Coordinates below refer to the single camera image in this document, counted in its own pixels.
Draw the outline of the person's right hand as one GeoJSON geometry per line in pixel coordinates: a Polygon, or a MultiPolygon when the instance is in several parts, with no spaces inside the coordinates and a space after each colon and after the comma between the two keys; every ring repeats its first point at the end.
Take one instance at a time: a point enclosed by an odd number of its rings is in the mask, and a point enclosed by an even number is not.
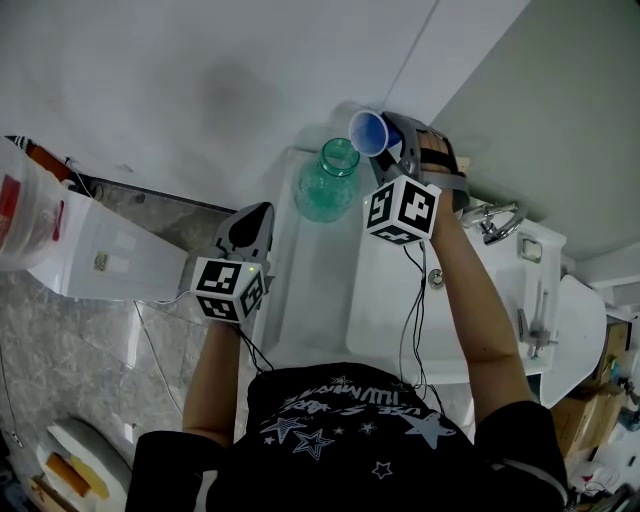
{"type": "Polygon", "coordinates": [[[455,173],[457,162],[451,156],[448,142],[429,131],[419,132],[421,169],[430,172],[455,173]]]}

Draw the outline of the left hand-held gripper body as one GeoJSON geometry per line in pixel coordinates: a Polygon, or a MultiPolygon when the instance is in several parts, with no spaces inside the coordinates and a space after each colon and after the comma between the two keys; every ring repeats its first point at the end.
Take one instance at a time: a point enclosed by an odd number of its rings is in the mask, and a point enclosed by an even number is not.
{"type": "Polygon", "coordinates": [[[215,239],[207,256],[197,258],[189,291],[207,319],[241,325],[259,310],[274,279],[268,275],[272,243],[269,239],[242,252],[215,239]]]}

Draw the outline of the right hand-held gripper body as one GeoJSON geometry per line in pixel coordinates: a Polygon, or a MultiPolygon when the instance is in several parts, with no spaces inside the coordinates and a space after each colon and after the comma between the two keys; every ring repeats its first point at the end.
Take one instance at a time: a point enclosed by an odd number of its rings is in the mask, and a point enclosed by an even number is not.
{"type": "Polygon", "coordinates": [[[412,137],[390,138],[382,117],[363,119],[363,155],[370,160],[388,149],[404,171],[391,182],[377,183],[378,188],[365,197],[364,231],[397,246],[421,243],[431,238],[439,198],[444,190],[451,192],[454,212],[462,211],[470,203],[467,178],[458,163],[455,173],[421,169],[419,132],[439,135],[450,145],[450,155],[455,157],[455,153],[446,136],[413,120],[415,133],[412,137]]]}

